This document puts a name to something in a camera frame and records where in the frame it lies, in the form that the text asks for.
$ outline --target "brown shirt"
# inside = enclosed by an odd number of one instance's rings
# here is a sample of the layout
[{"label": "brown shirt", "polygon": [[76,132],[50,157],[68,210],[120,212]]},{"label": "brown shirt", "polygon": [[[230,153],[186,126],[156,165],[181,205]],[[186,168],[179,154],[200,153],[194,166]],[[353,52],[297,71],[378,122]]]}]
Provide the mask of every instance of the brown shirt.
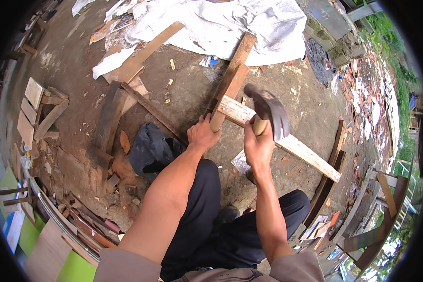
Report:
[{"label": "brown shirt", "polygon": [[[161,265],[145,257],[118,248],[102,249],[101,261],[94,282],[101,281],[148,281],[156,282]],[[262,274],[253,268],[212,269],[190,271],[176,282],[324,282],[315,252],[286,255],[276,258],[271,272]]]}]

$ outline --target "dark trousers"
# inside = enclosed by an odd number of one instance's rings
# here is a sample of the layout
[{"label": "dark trousers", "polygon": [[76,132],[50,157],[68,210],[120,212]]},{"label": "dark trousers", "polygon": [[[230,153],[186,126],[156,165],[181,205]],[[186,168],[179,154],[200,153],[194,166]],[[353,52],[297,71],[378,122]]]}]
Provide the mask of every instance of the dark trousers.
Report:
[{"label": "dark trousers", "polygon": [[[256,211],[212,232],[213,221],[220,209],[220,197],[218,168],[213,161],[201,160],[185,214],[161,262],[161,278],[165,282],[201,267],[256,268],[266,257],[257,234]],[[307,216],[310,202],[304,192],[294,190],[280,197],[279,203],[290,239]]]}]

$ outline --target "wooden hammer handle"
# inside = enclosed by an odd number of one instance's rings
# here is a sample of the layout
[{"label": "wooden hammer handle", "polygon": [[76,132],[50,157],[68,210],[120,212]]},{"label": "wooden hammer handle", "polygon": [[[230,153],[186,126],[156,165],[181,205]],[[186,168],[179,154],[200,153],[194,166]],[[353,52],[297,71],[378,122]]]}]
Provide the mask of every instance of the wooden hammer handle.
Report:
[{"label": "wooden hammer handle", "polygon": [[260,136],[263,131],[265,130],[265,127],[268,125],[269,120],[262,120],[258,115],[254,116],[254,124],[253,124],[253,130],[255,136]]}]

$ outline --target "forearm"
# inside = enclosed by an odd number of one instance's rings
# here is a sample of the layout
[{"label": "forearm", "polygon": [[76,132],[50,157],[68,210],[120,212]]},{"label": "forearm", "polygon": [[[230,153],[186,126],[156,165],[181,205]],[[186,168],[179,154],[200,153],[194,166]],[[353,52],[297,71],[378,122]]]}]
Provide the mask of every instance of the forearm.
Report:
[{"label": "forearm", "polygon": [[161,263],[185,212],[202,154],[190,145],[160,172],[147,190],[141,212],[119,248]]},{"label": "forearm", "polygon": [[282,214],[276,188],[271,177],[271,168],[254,172],[257,181],[257,232],[269,263],[279,256],[291,255],[287,228]]}]

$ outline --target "concrete floor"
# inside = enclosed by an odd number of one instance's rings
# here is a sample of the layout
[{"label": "concrete floor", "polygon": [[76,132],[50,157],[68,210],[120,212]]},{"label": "concrete floor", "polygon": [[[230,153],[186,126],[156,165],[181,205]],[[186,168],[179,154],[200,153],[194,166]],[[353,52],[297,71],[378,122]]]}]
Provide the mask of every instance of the concrete floor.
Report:
[{"label": "concrete floor", "polygon": [[[49,177],[53,177],[53,192],[57,200],[61,201],[63,193],[71,191],[91,211],[114,221],[121,230],[127,231],[139,211],[131,203],[133,196],[121,192],[120,195],[107,195],[100,201],[96,200],[91,189],[91,178],[94,177],[91,160],[86,155],[102,106],[98,100],[108,87],[102,77],[93,80],[91,70],[105,54],[102,52],[105,40],[89,46],[89,37],[96,26],[103,22],[105,12],[114,3],[95,2],[82,15],[72,18],[70,9],[74,2],[65,0],[58,6],[57,13],[48,22],[50,28],[39,43],[37,53],[27,55],[18,63],[9,91],[3,94],[0,103],[0,150],[6,163],[12,157],[12,144],[20,145],[21,137],[16,130],[17,117],[30,76],[45,87],[56,87],[68,94],[69,107],[54,124],[60,131],[60,138],[49,139],[48,142],[51,148],[60,146],[74,155],[85,164],[86,169],[85,172],[55,169],[50,176],[42,168],[40,178],[49,187]],[[151,102],[157,104],[183,131],[195,124],[203,114],[228,64],[220,60],[213,68],[204,68],[199,65],[202,57],[174,46],[164,46],[145,61],[146,68],[140,75],[150,92]],[[176,70],[171,70],[169,59],[175,60]],[[166,89],[169,79],[174,82]],[[297,59],[291,66],[277,64],[269,65],[264,72],[260,69],[250,70],[243,84],[249,82],[276,95],[287,110],[291,133],[325,160],[329,158],[334,144],[338,116],[342,115],[347,124],[353,120],[352,115],[347,115],[344,109],[346,99],[341,92],[341,84],[339,93],[334,96],[330,88],[325,89],[317,81],[308,62]],[[168,91],[171,102],[165,104],[165,93]],[[240,90],[237,100],[241,101],[242,95]],[[247,105],[252,107],[252,102],[248,101]],[[50,107],[45,106],[44,112],[49,110]],[[124,130],[132,144],[139,127],[147,121],[153,121],[166,134],[171,134],[139,104],[122,116],[118,133]],[[243,175],[235,173],[231,164],[234,156],[243,149],[243,129],[230,121],[224,121],[221,129],[223,135],[220,142],[208,151],[206,158],[223,166],[220,169],[221,205],[234,205],[243,211],[255,206],[256,195],[256,187]],[[372,139],[359,145],[353,144],[351,140],[348,138],[348,142],[342,146],[342,150],[347,153],[342,178],[331,196],[331,206],[325,207],[323,211],[323,214],[341,211],[340,219],[346,211],[346,191],[354,181],[352,157],[355,152],[359,152],[359,160],[364,160],[360,164],[362,175],[368,169],[369,160],[378,158]],[[148,182],[133,173],[128,156],[120,147],[118,134],[113,155],[113,170],[125,183],[136,185],[137,196],[143,199]],[[314,168],[277,148],[274,150],[271,168],[279,196],[300,189],[311,199],[321,180],[321,174]],[[322,256],[324,258],[332,251],[326,250]]]}]

